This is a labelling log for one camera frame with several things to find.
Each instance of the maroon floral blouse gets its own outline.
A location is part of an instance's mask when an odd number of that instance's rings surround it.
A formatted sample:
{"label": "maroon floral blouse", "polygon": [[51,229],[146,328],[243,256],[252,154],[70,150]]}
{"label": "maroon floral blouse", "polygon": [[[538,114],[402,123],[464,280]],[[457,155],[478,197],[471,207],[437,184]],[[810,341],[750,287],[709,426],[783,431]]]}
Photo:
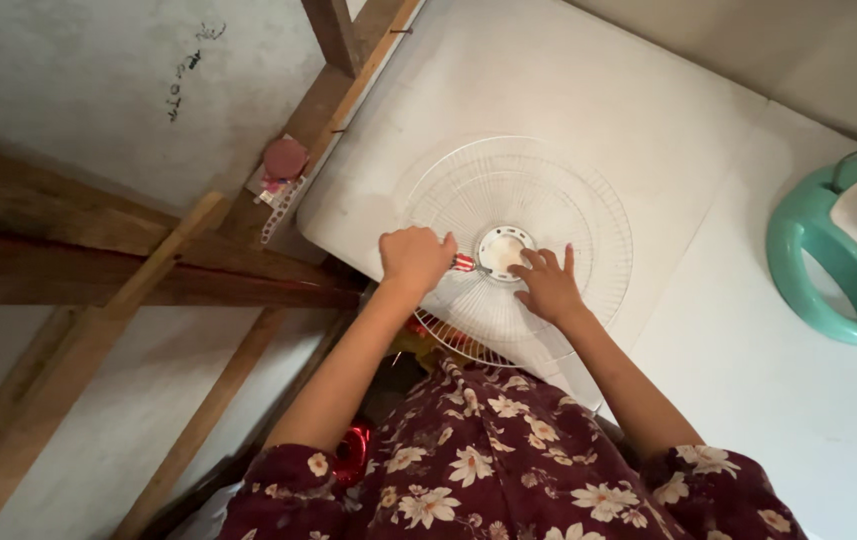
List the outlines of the maroon floral blouse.
{"label": "maroon floral blouse", "polygon": [[260,455],[222,540],[805,538],[743,455],[680,446],[639,475],[562,390],[517,369],[443,365],[378,430],[348,490],[327,452]]}

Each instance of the concrete wall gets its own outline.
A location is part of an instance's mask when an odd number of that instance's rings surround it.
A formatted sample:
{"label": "concrete wall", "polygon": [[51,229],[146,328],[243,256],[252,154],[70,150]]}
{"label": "concrete wall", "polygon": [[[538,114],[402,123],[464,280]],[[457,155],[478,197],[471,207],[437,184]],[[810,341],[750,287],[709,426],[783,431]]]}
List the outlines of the concrete wall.
{"label": "concrete wall", "polygon": [[807,117],[857,133],[857,2],[566,1]]}
{"label": "concrete wall", "polygon": [[181,214],[241,187],[324,64],[299,0],[0,0],[0,147]]}
{"label": "concrete wall", "polygon": [[[241,188],[324,63],[299,0],[0,0],[0,149],[181,215]],[[0,306],[0,382],[50,311]],[[257,313],[143,308],[2,511],[0,539],[107,537]],[[173,495],[235,453],[333,316],[289,313]]]}

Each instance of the white fan guard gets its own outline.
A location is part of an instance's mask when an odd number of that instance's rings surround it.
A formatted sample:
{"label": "white fan guard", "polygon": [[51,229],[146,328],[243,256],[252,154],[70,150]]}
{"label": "white fan guard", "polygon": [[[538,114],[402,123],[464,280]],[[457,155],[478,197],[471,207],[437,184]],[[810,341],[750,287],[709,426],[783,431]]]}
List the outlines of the white fan guard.
{"label": "white fan guard", "polygon": [[[593,168],[569,164],[540,139],[485,138],[440,159],[409,195],[401,226],[412,225],[432,227],[440,238],[453,232],[458,251],[477,262],[483,239],[490,245],[508,229],[515,251],[531,242],[559,261],[571,242],[575,281],[603,325],[628,288],[632,236],[614,190]],[[515,298],[524,283],[498,278],[497,270],[447,272],[416,315],[435,338],[479,362],[538,371],[570,355],[562,334]]]}

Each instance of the wooden beam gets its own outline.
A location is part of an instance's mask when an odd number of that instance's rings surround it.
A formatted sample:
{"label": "wooden beam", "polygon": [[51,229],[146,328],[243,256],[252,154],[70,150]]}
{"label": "wooden beam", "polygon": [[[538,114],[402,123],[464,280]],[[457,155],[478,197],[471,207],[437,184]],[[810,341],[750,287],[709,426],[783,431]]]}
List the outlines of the wooden beam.
{"label": "wooden beam", "polygon": [[[0,234],[0,305],[105,306],[144,263],[136,255]],[[321,286],[180,263],[143,304],[350,309],[358,305],[359,289],[358,283]]]}
{"label": "wooden beam", "polygon": [[[289,134],[308,149],[308,176],[325,154],[335,133],[343,127],[355,102],[372,80],[375,71],[385,60],[388,51],[400,40],[408,19],[420,0],[368,0],[355,19],[355,28],[363,36],[364,64],[354,80],[342,74],[337,67],[326,66],[304,95],[295,112],[288,119],[281,137]],[[219,233],[250,246],[259,246],[262,226],[272,217],[267,204],[255,204],[254,195],[243,189],[229,210]]]}
{"label": "wooden beam", "polygon": [[302,0],[302,6],[326,62],[349,77],[357,75],[361,61],[345,0]]}
{"label": "wooden beam", "polygon": [[254,365],[278,333],[278,327],[283,320],[283,311],[270,308],[258,315],[252,329],[235,350],[225,370],[168,451],[165,460],[158,466],[158,470],[129,509],[125,519],[111,535],[112,539],[134,539],[145,531],[152,517],[164,506],[172,487],[182,477],[195,454],[202,448],[208,434],[225,413],[242,383],[252,373]]}
{"label": "wooden beam", "polygon": [[55,430],[82,395],[116,339],[151,289],[175,266],[175,257],[211,226],[225,199],[209,193],[125,282],[104,308],[87,307],[54,348],[8,427],[0,432],[0,511],[21,484]]}
{"label": "wooden beam", "polygon": [[45,363],[78,321],[81,311],[74,305],[56,306],[0,384],[0,435],[17,417],[28,391],[45,372]]}
{"label": "wooden beam", "polygon": [[[146,257],[176,225],[175,217],[0,153],[0,233]],[[254,251],[206,232],[192,242],[182,262],[350,289],[348,282],[307,262],[258,247]]]}
{"label": "wooden beam", "polygon": [[395,20],[404,4],[405,0],[366,0],[352,23],[358,55],[367,60],[388,30],[404,30]]}

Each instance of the hand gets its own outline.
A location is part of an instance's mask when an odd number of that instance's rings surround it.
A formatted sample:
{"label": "hand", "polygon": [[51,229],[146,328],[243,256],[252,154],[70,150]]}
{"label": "hand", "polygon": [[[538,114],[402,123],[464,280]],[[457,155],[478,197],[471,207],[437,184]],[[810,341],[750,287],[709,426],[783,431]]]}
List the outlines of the hand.
{"label": "hand", "polygon": [[564,269],[559,267],[552,251],[535,252],[526,248],[521,254],[532,267],[513,264],[508,271],[528,286],[528,291],[516,291],[515,296],[531,313],[557,326],[568,315],[588,311],[575,284],[575,252],[571,244],[565,247]]}
{"label": "hand", "polygon": [[451,266],[458,244],[451,232],[440,244],[431,228],[409,227],[383,234],[378,251],[385,270],[382,284],[410,291],[420,302]]}

